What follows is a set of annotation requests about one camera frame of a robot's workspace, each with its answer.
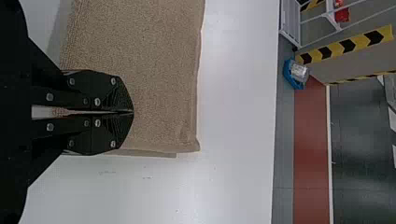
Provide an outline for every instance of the blue object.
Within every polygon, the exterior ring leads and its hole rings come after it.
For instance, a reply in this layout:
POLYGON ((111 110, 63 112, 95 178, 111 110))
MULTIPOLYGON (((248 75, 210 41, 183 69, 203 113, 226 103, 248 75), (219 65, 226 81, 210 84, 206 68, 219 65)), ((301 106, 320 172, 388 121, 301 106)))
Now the blue object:
POLYGON ((285 61, 285 65, 283 65, 283 76, 295 90, 303 90, 305 87, 304 83, 295 80, 291 76, 291 66, 293 63, 295 63, 293 59, 288 59, 287 61, 285 61))

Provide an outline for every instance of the beige fabric mat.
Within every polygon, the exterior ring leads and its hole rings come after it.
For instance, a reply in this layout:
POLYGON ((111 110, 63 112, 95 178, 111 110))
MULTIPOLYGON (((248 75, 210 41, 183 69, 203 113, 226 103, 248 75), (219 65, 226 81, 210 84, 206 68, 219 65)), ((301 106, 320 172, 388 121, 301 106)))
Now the beige fabric mat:
POLYGON ((75 0, 62 69, 120 76, 134 101, 120 150, 199 150, 196 85, 205 0, 75 0))

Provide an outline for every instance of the yellow and black striped barrier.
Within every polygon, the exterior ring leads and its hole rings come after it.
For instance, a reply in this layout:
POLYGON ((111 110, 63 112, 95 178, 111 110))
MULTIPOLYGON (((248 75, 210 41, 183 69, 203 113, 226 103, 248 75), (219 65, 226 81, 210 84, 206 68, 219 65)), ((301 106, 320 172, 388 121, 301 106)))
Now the yellow and black striped barrier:
POLYGON ((321 3, 324 3, 324 2, 325 2, 325 0, 312 0, 308 4, 303 5, 300 9, 300 12, 304 12, 304 11, 307 11, 308 9, 313 8, 313 7, 317 7, 318 5, 320 5, 321 3))
POLYGON ((297 55, 296 61, 301 64, 320 63, 327 59, 333 59, 346 53, 366 49, 393 39, 392 25, 387 25, 371 32, 331 43, 328 46, 312 49, 307 53, 297 55))
POLYGON ((338 85, 338 84, 364 80, 364 79, 368 79, 368 78, 372 78, 372 77, 395 75, 395 74, 396 74, 396 70, 392 70, 392 71, 388 71, 388 72, 374 73, 374 74, 369 75, 369 76, 354 77, 354 78, 339 80, 339 81, 335 81, 335 82, 331 82, 331 83, 325 83, 325 85, 334 86, 334 85, 338 85))

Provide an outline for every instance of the white table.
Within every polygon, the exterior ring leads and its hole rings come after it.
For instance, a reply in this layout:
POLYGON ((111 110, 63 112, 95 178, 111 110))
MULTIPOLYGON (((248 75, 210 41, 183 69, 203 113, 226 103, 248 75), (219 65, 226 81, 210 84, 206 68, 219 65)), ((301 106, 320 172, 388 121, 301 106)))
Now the white table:
MULTIPOLYGON (((58 8, 68 4, 21 1, 33 40, 42 49, 59 42, 67 13, 58 8)), ((63 156, 30 187, 21 223, 270 223, 278 9, 277 0, 206 1, 201 152, 63 156)), ((57 61, 56 50, 48 52, 57 61)))

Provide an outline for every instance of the red floor stripe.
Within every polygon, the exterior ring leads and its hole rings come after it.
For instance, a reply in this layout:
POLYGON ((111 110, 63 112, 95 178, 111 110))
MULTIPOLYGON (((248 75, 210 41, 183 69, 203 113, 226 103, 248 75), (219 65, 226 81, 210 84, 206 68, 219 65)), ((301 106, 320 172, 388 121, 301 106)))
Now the red floor stripe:
POLYGON ((294 224, 329 223, 326 87, 311 77, 294 97, 294 224))

